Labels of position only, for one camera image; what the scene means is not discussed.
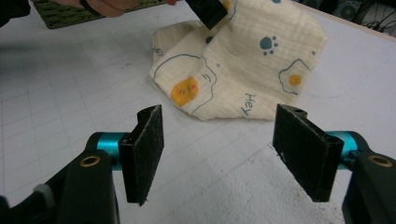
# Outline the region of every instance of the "blue paw print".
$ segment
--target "blue paw print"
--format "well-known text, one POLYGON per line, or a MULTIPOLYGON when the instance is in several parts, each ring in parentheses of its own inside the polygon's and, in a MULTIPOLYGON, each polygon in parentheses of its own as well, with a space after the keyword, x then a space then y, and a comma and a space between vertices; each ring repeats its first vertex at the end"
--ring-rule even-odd
POLYGON ((274 49, 278 46, 278 44, 275 42, 276 41, 276 36, 273 36, 272 38, 266 36, 260 41, 260 47, 264 50, 264 55, 267 56, 269 54, 274 53, 274 49))

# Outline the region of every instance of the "grid pattern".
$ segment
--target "grid pattern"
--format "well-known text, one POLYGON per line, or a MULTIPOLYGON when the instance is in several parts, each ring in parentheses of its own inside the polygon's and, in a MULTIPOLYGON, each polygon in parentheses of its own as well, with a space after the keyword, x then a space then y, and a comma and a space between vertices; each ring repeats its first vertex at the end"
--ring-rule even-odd
POLYGON ((181 2, 50 31, 33 11, 0 30, 0 194, 11 206, 92 133, 129 132, 139 110, 161 104, 165 149, 148 203, 128 204, 114 173, 121 223, 343 222, 339 206, 312 203, 278 159, 272 121, 201 122, 150 79, 151 34, 192 18, 181 2))

